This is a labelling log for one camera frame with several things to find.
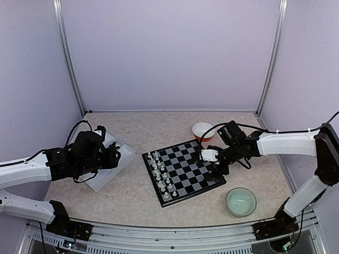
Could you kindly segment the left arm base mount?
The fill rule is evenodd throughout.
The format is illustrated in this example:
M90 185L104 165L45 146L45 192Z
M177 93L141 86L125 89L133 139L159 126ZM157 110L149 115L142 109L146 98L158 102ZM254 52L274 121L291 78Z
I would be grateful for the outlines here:
M92 228L91 224L73 221L64 216L56 216L50 224L47 224L46 231L74 240L88 241Z

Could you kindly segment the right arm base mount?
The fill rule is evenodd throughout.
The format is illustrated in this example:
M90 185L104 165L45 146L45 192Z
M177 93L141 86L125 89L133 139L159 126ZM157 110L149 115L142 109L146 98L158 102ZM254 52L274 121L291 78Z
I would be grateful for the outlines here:
M252 225L252 228L258 241L298 231L299 225L295 218L279 217L269 221L257 222Z

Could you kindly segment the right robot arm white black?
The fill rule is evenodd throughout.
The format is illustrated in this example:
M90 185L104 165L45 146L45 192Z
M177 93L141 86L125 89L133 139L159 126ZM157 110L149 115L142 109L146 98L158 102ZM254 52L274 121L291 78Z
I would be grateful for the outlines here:
M284 159L307 159L314 163L314 172L279 208L271 223L271 231L282 235L295 218L324 192L338 184L338 135L330 121L314 129L270 131L254 128L246 134L242 125L230 121L218 125L217 131L226 148L201 148L200 160L214 165L209 178L221 181L229 166L242 159L277 155Z

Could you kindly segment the black white chessboard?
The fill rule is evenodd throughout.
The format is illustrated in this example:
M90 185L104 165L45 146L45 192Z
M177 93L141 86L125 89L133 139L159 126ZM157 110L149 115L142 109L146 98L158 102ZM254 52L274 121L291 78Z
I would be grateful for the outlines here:
M158 158L155 158L155 151L150 152L153 159L156 160L156 164L160 161L165 168L164 171L161 171L161 166L158 166L159 177L156 177L155 170L153 170L150 163L151 159L147 157L148 152L143 153L142 158L161 207L170 206L193 198L226 183L215 183L214 181L204 180L205 175L213 169L213 165L209 162L199 160L200 146L196 139L161 148L157 150L159 154ZM166 189L164 193L161 192L160 187L158 187L160 180ZM170 184L173 185L171 190L168 189ZM166 192L169 194L168 199L164 199ZM177 193L176 197L172 196L173 192Z

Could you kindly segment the white plastic compartment tray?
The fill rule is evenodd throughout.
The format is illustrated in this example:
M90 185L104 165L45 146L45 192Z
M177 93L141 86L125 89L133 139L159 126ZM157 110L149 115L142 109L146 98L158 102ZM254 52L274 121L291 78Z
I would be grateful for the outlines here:
M113 144L115 145L116 154L114 156L106 155L105 159L109 160L102 169L97 171L97 174L86 173L79 177L79 180L88 184L94 192L100 191L136 158L135 149L106 132L103 141L104 147L109 148L111 146L112 148Z

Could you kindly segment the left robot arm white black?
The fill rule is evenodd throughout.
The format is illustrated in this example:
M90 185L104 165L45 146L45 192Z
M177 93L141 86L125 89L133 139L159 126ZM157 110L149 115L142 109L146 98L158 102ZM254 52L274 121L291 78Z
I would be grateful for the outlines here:
M81 131L73 142L63 147L42 149L21 160L8 161L1 165L1 214L35 220L54 226L62 235L74 230L66 208L57 201L37 201L17 196L7 188L31 182L55 182L71 178L79 183L79 177L91 173L94 177L101 170L118 166L121 152L115 141L109 139L104 126L95 130Z

